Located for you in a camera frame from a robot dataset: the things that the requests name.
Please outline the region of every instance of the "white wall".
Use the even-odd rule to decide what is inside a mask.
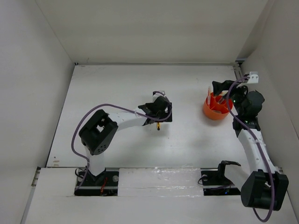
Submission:
[[[0,223],[20,223],[73,64],[33,0],[0,1]]]
[[[79,63],[231,63],[267,0],[36,0]]]
[[[258,17],[254,27],[252,28],[252,31],[249,34],[246,42],[244,43],[242,50],[238,55],[238,58],[242,59],[249,57],[249,55],[257,48],[259,41],[262,38],[265,23],[267,21],[267,18],[269,16],[274,2],[275,0],[268,0],[262,13]]]
[[[259,114],[267,149],[288,175],[288,192],[299,217],[299,1],[276,0],[255,52],[242,65],[256,70],[265,103]]]

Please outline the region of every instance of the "white panel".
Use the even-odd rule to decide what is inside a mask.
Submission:
[[[34,0],[0,1],[0,21],[0,223],[19,224],[73,65]]]
[[[202,112],[212,81],[235,79],[231,66],[102,65],[76,66],[47,163],[48,167],[85,166],[71,151],[71,138],[91,108],[111,103],[136,108],[165,90],[173,122],[117,132],[105,151],[106,167],[217,167],[221,160],[246,166],[244,149],[232,128],[232,116],[212,121]],[[105,107],[106,112],[119,112]],[[75,148],[85,153],[77,136]]]
[[[202,197],[200,168],[122,168],[118,196]]]
[[[79,63],[234,62],[267,0],[36,0]]]
[[[42,169],[26,224],[260,223],[253,210],[242,205],[240,196],[79,197],[73,196],[75,179],[73,168]],[[258,213],[264,217],[267,211],[258,210]],[[297,223],[288,196],[281,210],[272,213],[268,223]]]
[[[259,115],[271,159],[288,175],[292,204],[299,215],[299,1],[275,1],[257,50],[242,70],[259,72],[256,86],[266,101]]]
[[[272,9],[275,0],[268,0],[266,6],[261,12],[256,24],[252,28],[252,31],[247,38],[242,50],[240,51],[238,58],[247,58],[257,48],[259,41],[262,38],[263,30],[268,19],[269,13]]]

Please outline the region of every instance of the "red cup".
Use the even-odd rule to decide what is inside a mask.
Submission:
[[[226,100],[224,100],[221,104],[218,101],[221,99],[222,96],[214,96],[214,93],[211,93],[211,101],[210,106],[207,104],[207,98],[203,105],[203,112],[204,114],[212,120],[221,120],[224,119],[229,111]],[[233,102],[231,100],[228,101],[229,108],[233,108]]]

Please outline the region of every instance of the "white floor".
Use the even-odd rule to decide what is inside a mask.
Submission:
[[[50,152],[48,167],[85,166],[71,151],[71,137],[92,107],[111,103],[134,109],[164,90],[173,103],[173,122],[117,132],[105,152],[106,167],[216,167],[221,160],[247,166],[232,128],[232,117],[212,121],[202,105],[212,81],[234,80],[231,66],[94,65],[76,66]],[[105,107],[106,112],[118,112]],[[76,149],[85,153],[79,137]]]
[[[195,168],[120,171],[120,196],[73,195],[74,168],[44,168],[26,224],[259,224],[240,196],[203,196]],[[266,210],[258,210],[265,217]],[[296,224],[289,197],[269,224]]]
[[[237,161],[248,171],[232,117],[212,121],[202,112],[208,86],[227,79],[235,79],[231,66],[76,66],[49,168],[39,175],[26,224],[260,223],[253,210],[242,205],[240,196],[203,196],[197,184],[198,168],[217,167],[221,160]],[[75,169],[66,167],[85,166],[70,147],[80,119],[102,103],[134,109],[151,102],[156,90],[164,90],[173,103],[173,122],[162,124],[160,131],[150,125],[118,132],[105,152],[106,167],[122,168],[119,196],[74,196]],[[84,153],[79,138],[75,147]],[[267,213],[258,212],[262,217]],[[297,223],[288,195],[268,223]]]

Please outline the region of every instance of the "cable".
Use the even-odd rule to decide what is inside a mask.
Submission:
[[[251,129],[250,129],[245,123],[243,123],[239,118],[237,118],[237,116],[235,116],[235,115],[233,114],[232,110],[231,110],[230,107],[229,107],[229,103],[228,103],[228,101],[229,101],[229,95],[230,95],[230,93],[231,93],[231,91],[232,91],[234,85],[236,85],[238,82],[244,81],[245,79],[248,79],[248,78],[249,78],[249,77],[243,77],[243,78],[240,78],[240,79],[238,79],[238,80],[236,80],[236,81],[234,81],[234,82],[232,83],[232,85],[230,86],[230,88],[229,88],[229,90],[228,90],[227,96],[226,96],[226,103],[227,103],[228,111],[230,112],[230,114],[234,117],[234,119],[235,119],[236,121],[238,121],[238,122],[239,122],[239,123],[240,123],[240,124],[241,124],[241,125],[242,125],[242,126],[243,126],[243,127],[250,133],[250,134],[251,134],[251,136],[253,137],[253,139],[256,141],[256,145],[257,145],[258,151],[260,152],[260,154],[261,154],[261,156],[262,156],[263,162],[264,162],[264,164],[265,164],[265,166],[266,166],[266,168],[267,168],[267,172],[268,172],[268,174],[269,174],[270,185],[271,185],[271,203],[270,203],[269,212],[268,212],[266,218],[265,218],[265,219],[261,219],[260,216],[258,215],[258,213],[256,212],[256,209],[253,208],[253,211],[254,211],[256,217],[258,218],[258,220],[260,220],[261,222],[265,223],[265,222],[267,222],[267,221],[270,219],[271,214],[272,214],[272,212],[273,212],[273,208],[274,208],[275,190],[274,190],[273,176],[271,175],[271,169],[270,169],[270,166],[269,166],[269,164],[268,164],[268,162],[267,162],[266,156],[265,156],[264,153],[263,153],[263,149],[262,149],[262,147],[261,147],[261,145],[260,145],[260,143],[259,143],[259,141],[258,141],[256,135],[253,133],[253,131],[251,131]]]
[[[103,192],[104,192],[104,187],[105,187],[105,185],[107,184],[107,182],[108,182],[108,177],[105,178],[105,180],[104,180],[104,184],[103,184],[102,187],[101,187],[101,190],[100,190],[100,196],[103,194]]]
[[[200,184],[200,185],[203,185],[202,183],[200,183],[200,181],[202,181],[202,178],[200,178],[197,183]]]
[[[75,175],[76,175],[77,177],[83,178],[83,176],[80,176],[80,175],[77,173],[77,170],[78,170],[78,169],[79,169],[79,168],[75,169]]]
[[[231,187],[233,186],[234,184],[231,183],[229,185],[223,185],[223,186],[220,186],[220,187],[217,187],[217,188],[211,188],[211,190],[219,190],[219,189],[225,189],[225,188],[228,188],[228,187]]]
[[[167,101],[169,102],[169,99],[165,96],[164,93],[162,93],[162,92],[160,92],[160,91],[155,91],[154,93],[160,93],[160,94],[161,94],[163,97],[165,97],[165,99],[167,99]],[[100,105],[97,105],[97,106],[95,106],[94,108],[92,108],[92,109],[91,109],[89,112],[87,112],[87,113],[84,115],[84,117],[80,120],[79,124],[77,125],[77,127],[76,127],[76,129],[75,129],[75,132],[74,132],[74,134],[73,134],[73,137],[72,137],[72,139],[71,139],[71,150],[73,151],[73,153],[76,154],[77,156],[80,156],[80,157],[86,159],[86,161],[87,161],[87,166],[86,166],[86,170],[85,170],[84,176],[83,176],[83,178],[82,178],[82,181],[81,181],[81,183],[79,184],[79,186],[77,186],[77,187],[75,188],[75,190],[78,190],[78,189],[82,186],[82,184],[83,184],[83,182],[84,182],[84,180],[85,180],[85,178],[86,178],[86,176],[87,176],[88,169],[89,169],[89,158],[86,157],[86,156],[84,156],[84,155],[82,155],[82,154],[80,154],[80,153],[78,153],[78,152],[75,150],[75,147],[74,147],[74,145],[75,145],[75,138],[76,138],[76,136],[77,136],[77,133],[78,133],[78,131],[79,131],[79,128],[81,127],[81,125],[82,125],[82,123],[84,122],[84,120],[88,117],[88,115],[90,115],[92,112],[94,112],[95,110],[99,109],[100,107],[104,107],[104,106],[110,106],[110,107],[114,107],[114,108],[117,108],[117,109],[120,109],[120,110],[123,110],[123,111],[130,112],[130,113],[138,114],[139,116],[142,116],[142,117],[145,117],[145,118],[149,118],[149,119],[151,119],[151,120],[153,120],[153,121],[158,121],[158,122],[167,120],[167,119],[171,116],[171,113],[172,113],[172,108],[171,108],[170,111],[168,112],[168,115],[167,115],[166,118],[163,118],[163,119],[157,119],[157,118],[153,118],[153,117],[150,117],[150,116],[148,116],[148,115],[145,115],[145,114],[142,114],[142,113],[139,113],[139,112],[136,112],[136,111],[133,111],[133,110],[130,110],[130,109],[121,107],[121,106],[116,106],[116,105],[113,105],[113,104],[100,104]]]

